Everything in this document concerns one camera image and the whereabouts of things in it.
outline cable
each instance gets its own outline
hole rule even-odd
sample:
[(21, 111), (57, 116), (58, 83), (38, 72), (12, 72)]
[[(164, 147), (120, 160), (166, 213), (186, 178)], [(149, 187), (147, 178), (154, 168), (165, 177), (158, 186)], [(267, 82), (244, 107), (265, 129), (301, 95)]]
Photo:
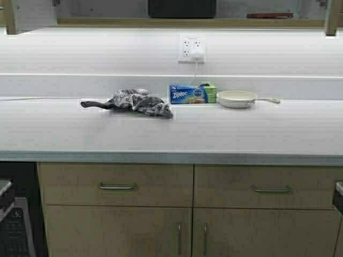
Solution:
[(21, 100), (36, 100), (36, 99), (80, 99), (81, 97), (21, 97), (11, 99), (0, 99), (0, 102), (21, 101)]
[(198, 61), (195, 62), (195, 72), (194, 72), (194, 77), (192, 79), (192, 81), (189, 83), (190, 86), (192, 86), (196, 76), (197, 76), (197, 71), (198, 71)]

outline white countertop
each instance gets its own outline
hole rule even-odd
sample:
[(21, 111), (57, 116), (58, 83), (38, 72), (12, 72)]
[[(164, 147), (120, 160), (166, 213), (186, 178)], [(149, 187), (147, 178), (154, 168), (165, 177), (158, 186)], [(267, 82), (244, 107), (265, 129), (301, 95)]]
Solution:
[(0, 102), (0, 161), (343, 165), (343, 101), (172, 105), (173, 119), (80, 101)]

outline white frying pan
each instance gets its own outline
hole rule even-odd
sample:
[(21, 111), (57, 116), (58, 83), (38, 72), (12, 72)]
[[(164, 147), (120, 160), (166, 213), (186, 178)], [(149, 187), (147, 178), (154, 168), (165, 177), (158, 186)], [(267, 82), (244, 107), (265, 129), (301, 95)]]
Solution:
[(281, 101), (274, 98), (257, 98), (257, 95), (245, 91), (222, 91), (217, 94), (218, 101), (221, 105), (229, 108), (249, 108), (256, 101), (266, 101), (279, 104)]

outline countertop edge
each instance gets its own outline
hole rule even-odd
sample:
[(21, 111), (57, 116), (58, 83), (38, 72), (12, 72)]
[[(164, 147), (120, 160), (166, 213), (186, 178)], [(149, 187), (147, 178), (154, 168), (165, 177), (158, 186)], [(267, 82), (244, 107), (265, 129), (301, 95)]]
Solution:
[(0, 152), (0, 161), (343, 166), (343, 156), (223, 153)]

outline dishwasher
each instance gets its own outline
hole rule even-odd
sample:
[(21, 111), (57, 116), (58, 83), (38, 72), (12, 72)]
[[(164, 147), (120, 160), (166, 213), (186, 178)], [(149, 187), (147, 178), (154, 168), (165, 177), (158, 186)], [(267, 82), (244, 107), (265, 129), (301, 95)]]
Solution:
[(0, 256), (48, 256), (35, 163), (0, 162)]

